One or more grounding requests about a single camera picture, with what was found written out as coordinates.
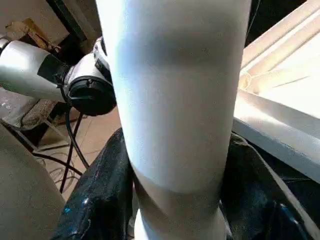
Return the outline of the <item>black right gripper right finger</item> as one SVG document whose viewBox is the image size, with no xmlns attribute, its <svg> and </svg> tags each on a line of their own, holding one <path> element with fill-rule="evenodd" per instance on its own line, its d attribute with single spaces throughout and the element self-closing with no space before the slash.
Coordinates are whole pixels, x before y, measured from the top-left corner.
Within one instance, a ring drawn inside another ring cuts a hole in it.
<svg viewBox="0 0 320 240">
<path fill-rule="evenodd" d="M 315 222 L 285 182 L 232 133 L 220 193 L 228 240 L 313 240 Z"/>
</svg>

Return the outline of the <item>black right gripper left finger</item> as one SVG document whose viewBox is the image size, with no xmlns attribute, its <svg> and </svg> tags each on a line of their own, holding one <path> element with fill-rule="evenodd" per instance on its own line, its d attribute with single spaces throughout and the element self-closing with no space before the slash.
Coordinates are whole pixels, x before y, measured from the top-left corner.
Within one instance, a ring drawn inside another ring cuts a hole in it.
<svg viewBox="0 0 320 240">
<path fill-rule="evenodd" d="M 133 214 L 133 169 L 117 129 L 67 200 L 53 240 L 126 240 Z"/>
</svg>

